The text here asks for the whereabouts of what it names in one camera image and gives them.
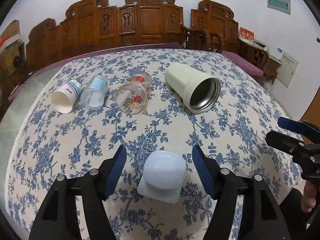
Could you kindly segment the right hand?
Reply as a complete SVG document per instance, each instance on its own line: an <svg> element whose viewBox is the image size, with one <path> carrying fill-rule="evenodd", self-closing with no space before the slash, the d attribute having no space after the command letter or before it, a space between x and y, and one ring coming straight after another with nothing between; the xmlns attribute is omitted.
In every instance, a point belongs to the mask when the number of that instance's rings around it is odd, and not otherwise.
<svg viewBox="0 0 320 240"><path fill-rule="evenodd" d="M319 186L314 184L312 181L307 180L305 182L303 196L301 200L301 208L305 213L310 213L316 206L316 196L319 191Z"/></svg>

